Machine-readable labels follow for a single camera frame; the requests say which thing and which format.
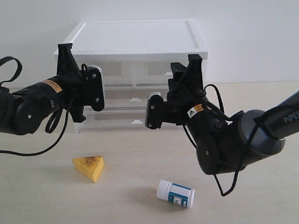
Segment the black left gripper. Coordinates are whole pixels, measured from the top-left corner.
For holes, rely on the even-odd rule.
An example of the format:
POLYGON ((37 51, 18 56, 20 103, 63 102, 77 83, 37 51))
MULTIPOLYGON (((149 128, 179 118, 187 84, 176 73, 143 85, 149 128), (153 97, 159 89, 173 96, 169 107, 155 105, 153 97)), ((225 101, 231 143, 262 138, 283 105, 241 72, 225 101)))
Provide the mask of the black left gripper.
MULTIPOLYGON (((30 112, 54 112, 67 105, 83 83, 81 72, 72 55, 72 43, 58 45, 57 76, 29 87, 30 112)), ((86 120, 83 106, 72 106, 70 114, 74 123, 86 120)))

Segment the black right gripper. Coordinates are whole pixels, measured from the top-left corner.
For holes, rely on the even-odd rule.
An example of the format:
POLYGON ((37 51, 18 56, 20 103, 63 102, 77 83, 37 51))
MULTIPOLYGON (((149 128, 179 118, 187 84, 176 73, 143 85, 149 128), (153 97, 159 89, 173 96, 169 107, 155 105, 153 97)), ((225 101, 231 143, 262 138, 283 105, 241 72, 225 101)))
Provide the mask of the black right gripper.
POLYGON ((202 57, 188 55, 188 66, 171 63, 173 78, 169 79, 163 122, 185 126, 194 140, 218 136, 229 126, 229 117, 206 97, 203 86, 202 57))

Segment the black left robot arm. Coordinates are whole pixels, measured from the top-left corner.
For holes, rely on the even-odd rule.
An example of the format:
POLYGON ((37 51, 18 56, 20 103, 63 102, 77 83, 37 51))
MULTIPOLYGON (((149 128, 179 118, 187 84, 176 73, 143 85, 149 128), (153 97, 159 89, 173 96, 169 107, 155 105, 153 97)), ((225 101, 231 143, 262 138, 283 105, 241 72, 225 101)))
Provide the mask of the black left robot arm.
POLYGON ((0 131, 14 135, 33 134, 50 114, 67 108, 83 84, 71 53, 72 43, 58 45, 54 77, 10 93, 0 87, 0 131))

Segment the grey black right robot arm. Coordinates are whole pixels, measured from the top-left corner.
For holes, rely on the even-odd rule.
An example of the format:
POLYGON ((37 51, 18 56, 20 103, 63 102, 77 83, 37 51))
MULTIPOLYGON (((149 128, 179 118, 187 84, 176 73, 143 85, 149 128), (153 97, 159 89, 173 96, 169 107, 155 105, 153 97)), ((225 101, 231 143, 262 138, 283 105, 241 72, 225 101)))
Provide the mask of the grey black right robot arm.
POLYGON ((294 93, 267 110, 224 113, 206 96, 202 58, 188 56, 188 65, 171 63, 168 103, 195 141, 200 168, 207 175, 239 172, 248 165, 280 153, 286 137, 299 131, 299 95, 294 93))

